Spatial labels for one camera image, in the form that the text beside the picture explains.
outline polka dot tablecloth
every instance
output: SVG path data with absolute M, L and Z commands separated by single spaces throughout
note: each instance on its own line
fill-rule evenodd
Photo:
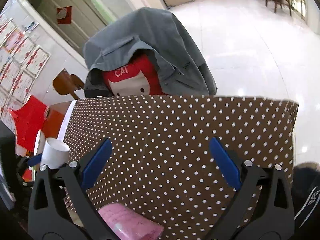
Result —
M 209 152 L 220 137 L 255 165 L 282 165 L 292 179 L 292 130 L 298 104 L 266 98 L 130 96 L 78 100 L 64 142 L 70 161 L 110 138 L 113 154 L 95 186 L 95 208 L 120 202 L 165 227 L 162 239 L 202 239 L 235 190 Z M 253 194 L 243 223 L 259 197 Z M 65 199 L 73 209 L 70 198 Z

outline paper cup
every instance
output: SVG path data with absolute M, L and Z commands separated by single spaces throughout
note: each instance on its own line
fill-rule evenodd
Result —
M 70 147 L 55 138 L 45 140 L 40 165 L 47 165 L 51 170 L 59 168 L 69 160 Z

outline door frame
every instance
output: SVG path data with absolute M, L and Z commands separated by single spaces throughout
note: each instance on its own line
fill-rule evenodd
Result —
M 55 40 L 69 55 L 80 63 L 82 67 L 88 69 L 84 58 L 75 51 L 36 11 L 35 8 L 29 3 L 28 0 L 17 0 L 21 7 L 45 30 L 45 32 Z

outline pink pouch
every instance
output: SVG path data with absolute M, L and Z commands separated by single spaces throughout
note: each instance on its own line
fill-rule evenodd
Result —
M 100 208 L 99 214 L 121 240 L 156 240 L 164 229 L 120 203 Z

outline silver bolt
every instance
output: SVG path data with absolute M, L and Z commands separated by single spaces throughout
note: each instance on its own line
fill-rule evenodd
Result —
M 47 165 L 43 164 L 40 166 L 41 171 L 45 171 L 47 169 Z
M 244 165 L 247 166 L 247 167 L 251 167 L 253 165 L 253 163 L 250 160 L 245 160 L 244 161 Z
M 78 163 L 76 161 L 69 163 L 70 168 L 75 168 L 76 166 L 78 166 Z
M 282 167 L 281 167 L 281 165 L 276 164 L 276 165 L 275 165 L 275 169 L 276 169 L 277 171 L 280 171 L 280 170 L 282 169 Z

